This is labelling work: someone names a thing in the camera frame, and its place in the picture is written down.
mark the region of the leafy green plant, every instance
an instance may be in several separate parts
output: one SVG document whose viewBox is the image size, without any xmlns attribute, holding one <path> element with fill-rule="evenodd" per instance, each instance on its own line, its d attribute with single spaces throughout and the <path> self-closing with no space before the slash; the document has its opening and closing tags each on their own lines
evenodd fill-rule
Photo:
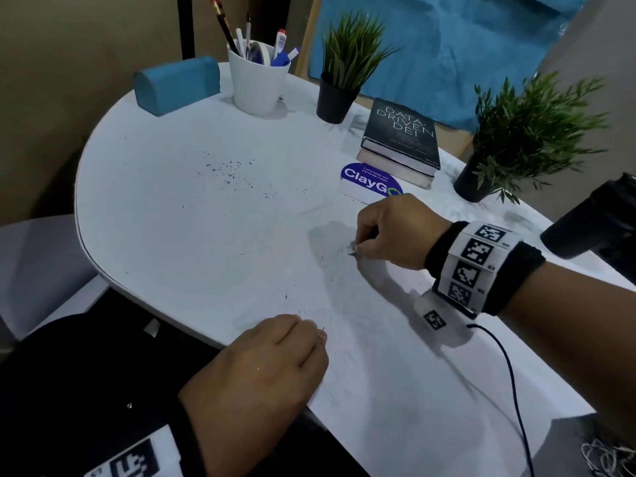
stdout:
<svg viewBox="0 0 636 477">
<path fill-rule="evenodd" d="M 384 29 L 378 17 L 371 19 L 362 11 L 342 15 L 336 28 L 330 23 L 322 38 L 323 78 L 343 90 L 360 90 L 380 62 L 397 51 L 380 49 Z"/>
<path fill-rule="evenodd" d="M 519 204 L 517 193 L 522 179 L 532 179 L 535 189 L 549 186 L 538 178 L 569 168 L 580 171 L 583 154 L 605 150 L 583 149 L 579 143 L 588 130 L 606 128 L 607 113 L 586 115 L 586 95 L 601 87 L 602 78 L 579 80 L 565 92 L 556 90 L 557 72 L 537 74 L 523 81 L 521 94 L 505 79 L 492 100 L 490 89 L 478 95 L 475 113 L 479 128 L 473 140 L 479 164 L 474 172 L 479 186 L 488 181 L 503 202 Z"/>
</svg>

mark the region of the blue tarp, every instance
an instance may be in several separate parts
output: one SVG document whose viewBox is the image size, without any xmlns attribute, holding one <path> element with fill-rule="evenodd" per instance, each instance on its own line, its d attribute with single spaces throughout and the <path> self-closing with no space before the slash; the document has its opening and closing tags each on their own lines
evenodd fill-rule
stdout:
<svg viewBox="0 0 636 477">
<path fill-rule="evenodd" d="M 309 73 L 320 78 L 330 21 L 362 9 L 386 23 L 400 52 L 380 63 L 361 93 L 402 103 L 452 127 L 474 131 L 474 85 L 498 91 L 532 76 L 587 0 L 322 0 Z"/>
</svg>

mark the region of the person's left hand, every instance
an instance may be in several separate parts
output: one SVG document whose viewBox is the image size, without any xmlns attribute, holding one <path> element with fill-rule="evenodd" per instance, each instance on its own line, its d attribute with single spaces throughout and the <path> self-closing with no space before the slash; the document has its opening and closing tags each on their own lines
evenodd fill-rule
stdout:
<svg viewBox="0 0 636 477">
<path fill-rule="evenodd" d="M 220 352 L 183 387 L 208 475 L 241 477 L 263 460 L 327 371 L 327 334 L 311 320 L 278 315 Z"/>
</svg>

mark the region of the stack of books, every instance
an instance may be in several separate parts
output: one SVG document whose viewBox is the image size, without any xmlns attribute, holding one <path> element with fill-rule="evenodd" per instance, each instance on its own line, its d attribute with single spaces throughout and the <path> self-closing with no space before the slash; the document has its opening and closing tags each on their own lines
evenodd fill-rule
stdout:
<svg viewBox="0 0 636 477">
<path fill-rule="evenodd" d="M 441 168 L 433 120 L 398 103 L 376 98 L 357 159 L 429 189 L 435 172 Z"/>
</svg>

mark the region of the potted plant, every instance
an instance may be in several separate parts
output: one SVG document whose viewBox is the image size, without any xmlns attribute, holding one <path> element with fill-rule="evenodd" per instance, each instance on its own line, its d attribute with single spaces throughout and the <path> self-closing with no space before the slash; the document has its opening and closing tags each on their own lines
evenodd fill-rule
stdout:
<svg viewBox="0 0 636 477">
<path fill-rule="evenodd" d="M 322 75 L 316 109 L 322 120 L 340 124 L 378 64 L 396 51 L 380 49 L 384 28 L 378 17 L 371 19 L 361 11 L 342 15 L 336 28 L 330 24 L 322 38 Z"/>
<path fill-rule="evenodd" d="M 506 78 L 494 102 L 490 89 L 481 93 L 475 86 L 479 127 L 473 155 L 453 185 L 457 194 L 479 202 L 498 192 L 502 202 L 519 204 L 521 180 L 532 179 L 535 189 L 549 186 L 538 178 L 566 168 L 579 170 L 583 162 L 577 156 L 605 152 L 579 147 L 588 130 L 607 127 L 606 113 L 584 113 L 586 96 L 603 87 L 602 79 L 582 79 L 559 92 L 556 77 L 553 72 L 525 79 L 518 95 Z"/>
</svg>

